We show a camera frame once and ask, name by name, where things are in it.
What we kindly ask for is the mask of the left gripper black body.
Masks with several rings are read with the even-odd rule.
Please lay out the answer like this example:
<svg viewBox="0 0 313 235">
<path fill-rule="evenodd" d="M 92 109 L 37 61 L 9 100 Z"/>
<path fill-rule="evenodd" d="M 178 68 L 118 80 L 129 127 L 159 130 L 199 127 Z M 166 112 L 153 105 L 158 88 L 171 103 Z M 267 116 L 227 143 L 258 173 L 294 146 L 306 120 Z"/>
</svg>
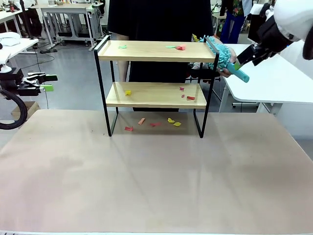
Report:
<svg viewBox="0 0 313 235">
<path fill-rule="evenodd" d="M 12 69 L 10 72 L 0 74 L 0 86 L 2 89 L 16 89 L 22 82 L 24 75 L 21 69 Z"/>
</svg>

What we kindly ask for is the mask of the person's left hand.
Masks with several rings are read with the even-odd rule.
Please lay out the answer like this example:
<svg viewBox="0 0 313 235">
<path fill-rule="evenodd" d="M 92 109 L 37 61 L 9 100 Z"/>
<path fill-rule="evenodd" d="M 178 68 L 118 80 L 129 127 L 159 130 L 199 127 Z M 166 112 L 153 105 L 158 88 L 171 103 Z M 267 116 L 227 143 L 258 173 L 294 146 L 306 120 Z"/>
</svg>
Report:
<svg viewBox="0 0 313 235">
<path fill-rule="evenodd" d="M 230 62 L 231 63 L 235 63 L 237 61 L 237 55 L 235 53 L 235 51 L 231 48 L 228 47 L 229 51 L 230 51 Z M 223 77 L 230 77 L 232 75 L 232 73 L 227 69 L 227 68 L 222 68 L 219 70 L 219 74 Z"/>
</svg>

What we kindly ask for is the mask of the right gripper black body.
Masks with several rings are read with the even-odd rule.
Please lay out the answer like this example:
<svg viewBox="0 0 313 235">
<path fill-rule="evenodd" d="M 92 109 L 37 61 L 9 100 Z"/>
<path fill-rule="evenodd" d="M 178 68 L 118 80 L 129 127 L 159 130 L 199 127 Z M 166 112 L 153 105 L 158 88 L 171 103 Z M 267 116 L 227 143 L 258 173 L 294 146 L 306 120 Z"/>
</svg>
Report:
<svg viewBox="0 0 313 235">
<path fill-rule="evenodd" d="M 293 43 L 279 31 L 273 16 L 260 26 L 257 35 L 259 37 L 258 47 L 271 52 L 279 53 Z"/>
</svg>

